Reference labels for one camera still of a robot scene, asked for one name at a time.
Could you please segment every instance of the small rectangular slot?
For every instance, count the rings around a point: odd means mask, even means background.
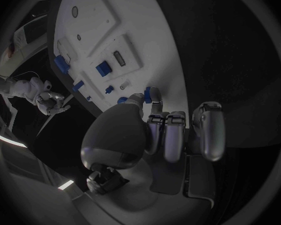
[[[119,64],[121,67],[123,67],[123,66],[126,65],[124,59],[122,58],[121,54],[120,54],[118,51],[115,51],[115,52],[113,53],[113,55],[114,55],[115,59],[117,60],[118,64]]]

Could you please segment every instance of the blue connector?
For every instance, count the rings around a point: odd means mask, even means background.
[[[84,85],[83,81],[78,82],[75,86],[73,86],[73,91],[77,92],[79,90],[79,88],[81,88]]]
[[[113,70],[108,65],[107,61],[102,62],[98,66],[95,67],[102,77],[105,77],[107,74],[111,73]]]
[[[127,99],[128,99],[127,97],[122,96],[122,97],[120,97],[120,98],[117,100],[117,104],[124,103],[124,102],[127,101]]]
[[[105,89],[105,94],[110,94],[114,90],[113,86],[109,86],[108,88]]]
[[[145,91],[143,92],[144,95],[144,101],[146,104],[152,103],[151,97],[150,97],[150,86],[146,87]]]
[[[68,73],[70,66],[67,64],[67,62],[61,55],[58,55],[57,57],[55,57],[54,62],[56,63],[57,67],[60,69],[60,71],[63,74]]]

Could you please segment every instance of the hole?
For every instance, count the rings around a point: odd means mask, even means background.
[[[76,6],[72,8],[72,15],[74,18],[77,18],[78,16],[78,8]]]

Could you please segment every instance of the light strip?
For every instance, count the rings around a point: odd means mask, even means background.
[[[73,183],[74,183],[74,181],[70,180],[70,181],[66,182],[64,185],[61,185],[61,186],[59,187],[59,189],[60,189],[60,190],[64,190],[64,189],[66,189],[68,186],[70,186],[70,185],[73,184]]]
[[[24,147],[24,148],[27,148],[23,143],[20,143],[20,142],[17,142],[17,141],[12,141],[6,137],[3,137],[0,135],[0,140],[6,142],[6,143],[9,143],[9,144],[13,144],[13,145],[17,145],[17,146],[20,146],[20,147]]]

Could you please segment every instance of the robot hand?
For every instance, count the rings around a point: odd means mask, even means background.
[[[68,110],[71,106],[64,104],[65,97],[53,91],[43,91],[36,96],[36,104],[38,109],[45,115],[60,114]]]

